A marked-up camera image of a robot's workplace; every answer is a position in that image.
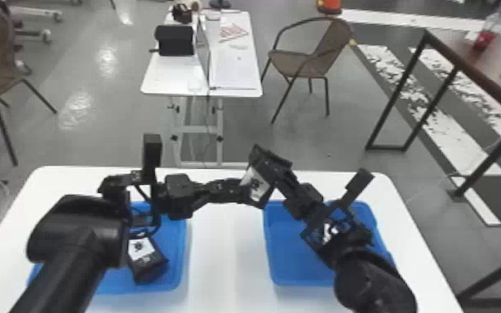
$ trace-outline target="white tabletop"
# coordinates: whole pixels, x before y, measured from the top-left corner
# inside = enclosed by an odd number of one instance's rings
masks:
[[[165,24],[174,23],[171,14],[167,14]],[[248,65],[241,77],[248,77],[254,82],[254,89],[217,89],[210,90],[213,97],[261,97],[262,84],[258,62],[256,59],[255,40],[252,33],[251,15],[248,12],[222,13],[221,23],[235,23],[249,32],[248,36],[239,37],[229,42],[218,43],[217,48],[229,49],[233,53],[241,56],[241,59]],[[196,33],[196,23],[191,24]],[[244,47],[243,50],[233,47]],[[198,55],[189,57],[163,57],[159,53],[152,53],[150,63],[147,66],[144,80],[140,90],[145,94],[161,96],[206,96],[208,94],[207,81],[202,70]]]
[[[65,194],[92,194],[125,167],[45,166],[37,169],[0,224],[0,312],[7,312],[26,286],[32,263],[25,256],[33,227]],[[242,177],[231,170],[156,170],[158,178],[184,172],[193,181]],[[327,199],[343,194],[354,173],[297,171]],[[133,192],[134,200],[141,200]],[[283,199],[276,191],[272,199]],[[384,174],[360,195],[379,224],[399,272],[413,290],[420,313],[462,312],[392,181]],[[254,207],[209,204],[188,222],[187,260],[181,285],[151,294],[95,296],[89,312],[346,312],[330,287],[279,287],[270,278],[262,212]]]

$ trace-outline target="table leg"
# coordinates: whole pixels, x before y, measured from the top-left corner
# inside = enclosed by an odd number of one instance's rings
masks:
[[[223,162],[223,99],[217,98],[217,137],[216,137],[216,157],[217,166],[221,167]]]
[[[201,112],[198,112],[196,114],[196,96],[191,96],[191,125],[195,125],[195,123],[201,122],[197,121],[195,117],[199,117],[201,115]],[[189,136],[188,137],[188,151],[191,154],[191,160],[195,161],[196,160],[196,155],[194,153],[194,136]]]
[[[421,131],[421,127],[427,122],[427,119],[435,111],[435,108],[437,107],[437,104],[439,104],[439,101],[441,101],[441,98],[443,97],[444,93],[447,91],[447,88],[449,88],[449,85],[451,82],[453,82],[454,78],[456,77],[456,74],[459,72],[458,68],[453,68],[453,70],[449,73],[447,78],[444,80],[443,85],[441,85],[441,88],[437,91],[437,94],[431,101],[431,103],[427,106],[427,109],[424,112],[424,115],[419,119],[419,122],[415,125],[414,130],[412,133],[409,134],[408,139],[406,139],[406,143],[402,146],[402,151],[405,152],[408,150],[409,146],[412,144],[414,139],[418,136],[419,131]]]
[[[466,306],[497,306],[501,305],[501,298],[491,298],[491,299],[474,299],[479,292],[488,289],[501,281],[501,267],[493,271],[489,275],[485,276],[479,281],[473,283],[470,287],[460,291],[456,295],[456,298],[461,305]]]
[[[380,118],[377,121],[377,124],[375,125],[375,129],[373,130],[373,133],[371,133],[371,136],[369,137],[369,140],[367,141],[367,144],[365,145],[365,150],[375,150],[375,149],[401,150],[402,149],[402,146],[374,145],[373,142],[375,142],[375,139],[379,135],[379,132],[384,125],[384,122],[386,122],[386,119],[389,117],[390,110],[392,110],[392,107],[396,103],[396,100],[398,99],[398,96],[402,92],[402,89],[404,88],[405,83],[408,81],[409,75],[414,70],[415,63],[417,63],[419,56],[421,55],[421,52],[425,48],[425,45],[426,45],[425,36],[426,35],[424,35],[421,38],[421,41],[419,42],[419,45],[418,45],[417,49],[415,50],[414,55],[409,60],[409,64],[406,67],[404,74],[402,74],[402,78],[400,78],[400,81],[398,82],[398,85],[396,86],[394,93],[390,97],[389,102],[387,103],[386,107],[383,110],[383,113],[380,115]]]
[[[501,157],[501,142],[489,153],[488,157],[466,178],[466,181],[454,191],[454,196],[463,196],[464,193]]]
[[[171,139],[173,141],[173,156],[175,157],[175,166],[181,167],[181,147],[182,147],[182,128],[185,124],[186,99],[178,97],[178,101],[169,97],[169,108],[172,112],[173,128],[171,130]]]

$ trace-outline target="floor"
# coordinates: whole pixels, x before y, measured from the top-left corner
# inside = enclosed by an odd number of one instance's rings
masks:
[[[305,0],[232,2],[235,7],[250,11],[260,68],[276,30],[317,14],[312,1]],[[425,0],[425,5],[416,5],[415,10],[413,1],[388,1],[395,5],[378,7],[375,2],[349,0],[344,5],[352,9],[470,18],[484,17],[488,10],[482,7],[481,12],[473,15],[469,12],[474,10],[431,10],[431,3],[435,7],[459,5],[445,0]],[[0,220],[27,176],[39,166],[139,166],[143,132],[160,133],[165,139],[171,135],[166,99],[139,93],[149,60],[147,50],[154,45],[153,28],[164,18],[168,4],[117,1],[119,12],[129,12],[122,14],[122,22],[106,0],[85,0],[80,7],[55,1],[22,0],[15,4],[54,7],[64,12],[62,23],[24,18],[28,28],[50,28],[53,43],[24,41],[25,49],[18,55],[32,67],[30,80],[59,114],[53,116],[22,86],[4,97],[12,104],[5,110],[5,117],[20,165],[11,165],[0,136],[0,179],[10,181],[10,197],[4,197],[0,189]],[[419,35],[415,28],[359,23],[353,27],[359,45],[384,46],[392,51],[400,46],[402,53],[415,46]],[[313,37],[322,30],[313,26],[305,30],[308,36],[288,32],[280,45],[311,49]],[[224,158],[245,161],[247,152],[257,142],[290,158],[300,170],[355,171],[363,166],[387,174],[407,202],[449,284],[454,291],[460,291],[501,265],[501,227],[485,226],[470,205],[450,199],[447,190],[453,185],[444,179],[445,171],[422,141],[416,140],[405,154],[364,151],[367,137],[388,99],[388,90],[368,65],[357,47],[347,47],[329,73],[331,116],[324,117],[322,82],[315,82],[315,92],[309,94],[303,81],[295,85],[274,126],[269,120],[285,82],[270,70],[262,98],[224,102]],[[409,124],[398,112],[391,114],[388,123],[392,127],[382,134],[381,142],[395,142],[409,133]],[[198,161],[213,157],[215,149],[206,149],[209,138],[189,139],[194,142]],[[189,155],[184,151],[184,158]],[[166,142],[162,163],[174,166],[170,142]],[[501,284],[485,295],[501,296]]]

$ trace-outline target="blue plastic bin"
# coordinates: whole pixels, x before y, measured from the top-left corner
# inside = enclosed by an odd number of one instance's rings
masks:
[[[149,211],[146,202],[133,202],[132,206],[139,211]],[[151,284],[136,285],[132,278],[130,267],[119,270],[110,269],[97,287],[96,294],[128,294],[140,292],[172,291],[181,283],[186,249],[186,221],[171,221],[166,217],[161,219],[161,228],[153,235],[153,240],[161,249],[169,262],[166,272]],[[27,280],[31,283],[41,270],[42,265],[36,264]]]
[[[369,206],[356,201],[351,206],[357,218],[374,235],[372,249],[394,264],[377,230],[377,221]],[[333,217],[344,217],[336,210]],[[296,221],[281,201],[269,201],[264,210],[264,233],[272,280],[279,286],[332,286],[335,273],[301,239],[305,223]]]

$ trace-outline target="white sticker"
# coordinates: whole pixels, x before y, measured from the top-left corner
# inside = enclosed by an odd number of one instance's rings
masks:
[[[147,238],[130,239],[128,242],[128,254],[134,261],[151,254],[155,250]]]
[[[270,184],[252,166],[249,166],[241,179],[241,186],[248,185],[250,185],[250,198],[256,202],[270,190]]]

